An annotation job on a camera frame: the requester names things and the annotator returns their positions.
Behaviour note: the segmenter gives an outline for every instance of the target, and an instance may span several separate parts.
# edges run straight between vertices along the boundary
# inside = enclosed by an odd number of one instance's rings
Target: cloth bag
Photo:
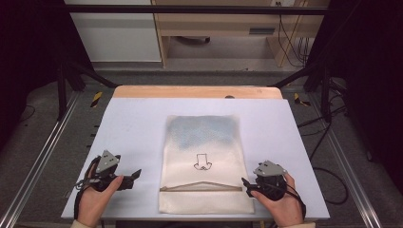
[[[249,214],[253,201],[234,116],[169,116],[159,209],[167,214]]]

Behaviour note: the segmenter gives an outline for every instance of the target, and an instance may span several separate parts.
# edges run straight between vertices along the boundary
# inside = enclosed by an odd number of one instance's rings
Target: white cabinet
[[[66,4],[150,5],[148,0],[65,0]],[[71,13],[91,62],[160,62],[152,13]]]

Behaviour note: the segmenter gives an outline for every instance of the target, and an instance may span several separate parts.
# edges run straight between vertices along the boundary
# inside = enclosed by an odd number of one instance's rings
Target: drawn arrow
[[[198,170],[209,170],[211,168],[211,165],[213,165],[211,162],[207,161],[207,154],[198,154],[198,162],[193,165],[196,169]]]

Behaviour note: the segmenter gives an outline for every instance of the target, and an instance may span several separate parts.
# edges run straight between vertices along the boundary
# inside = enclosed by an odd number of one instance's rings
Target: human hand
[[[92,187],[84,190],[79,204],[77,221],[85,226],[96,227],[110,198],[121,186],[123,179],[124,176],[116,177],[103,192],[98,192]]]
[[[294,179],[286,173],[284,175],[287,184],[287,191],[295,193],[296,184]],[[257,191],[251,192],[254,196],[273,216],[278,227],[292,226],[303,223],[302,208],[300,202],[289,194],[285,194],[284,197],[278,201],[272,201],[267,199],[262,193]]]

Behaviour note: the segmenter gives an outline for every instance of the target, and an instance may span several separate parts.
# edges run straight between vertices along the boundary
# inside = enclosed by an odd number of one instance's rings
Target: white paper sheet
[[[169,115],[237,115],[249,180],[259,162],[280,164],[294,177],[307,206],[308,219],[327,219],[329,212],[317,184],[297,126],[286,100],[270,99],[111,99],[94,144],[84,164],[107,149],[122,155],[117,174],[143,169],[131,190],[117,192],[104,212],[105,219],[258,220],[269,219],[268,211],[255,201],[255,214],[169,215],[158,210],[158,193],[163,164],[166,117]],[[62,218],[73,217],[73,190]]]

